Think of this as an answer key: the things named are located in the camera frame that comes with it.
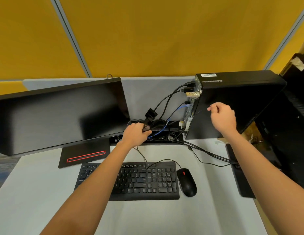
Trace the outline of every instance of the person's left hand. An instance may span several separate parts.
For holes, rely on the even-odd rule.
[[[143,126],[144,124],[141,123],[132,123],[125,129],[121,142],[129,145],[132,148],[141,145],[152,133],[151,130],[145,131],[143,133]]]

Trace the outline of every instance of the person's right arm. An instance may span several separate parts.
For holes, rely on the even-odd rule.
[[[304,189],[273,166],[236,130],[235,112],[221,102],[208,108],[214,127],[231,144],[240,167],[278,234],[304,234]]]

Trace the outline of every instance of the person's left arm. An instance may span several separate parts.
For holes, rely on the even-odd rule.
[[[64,202],[41,235],[94,234],[110,198],[120,167],[132,147],[142,144],[152,131],[143,124],[126,128],[122,141]]]

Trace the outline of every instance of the red outlined slot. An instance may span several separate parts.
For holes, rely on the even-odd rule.
[[[86,154],[86,155],[82,155],[82,156],[78,156],[78,157],[74,157],[74,158],[68,158],[67,162],[74,162],[74,161],[78,161],[78,160],[82,160],[82,159],[86,159],[86,158],[92,158],[92,157],[96,157],[96,156],[100,156],[100,155],[104,155],[104,154],[106,154],[106,151]]]

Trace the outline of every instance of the forearm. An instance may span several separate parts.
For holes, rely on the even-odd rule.
[[[41,234],[94,234],[131,146],[122,141],[60,207]]]
[[[304,234],[304,189],[273,166],[239,133],[226,138],[276,231],[288,235]]]

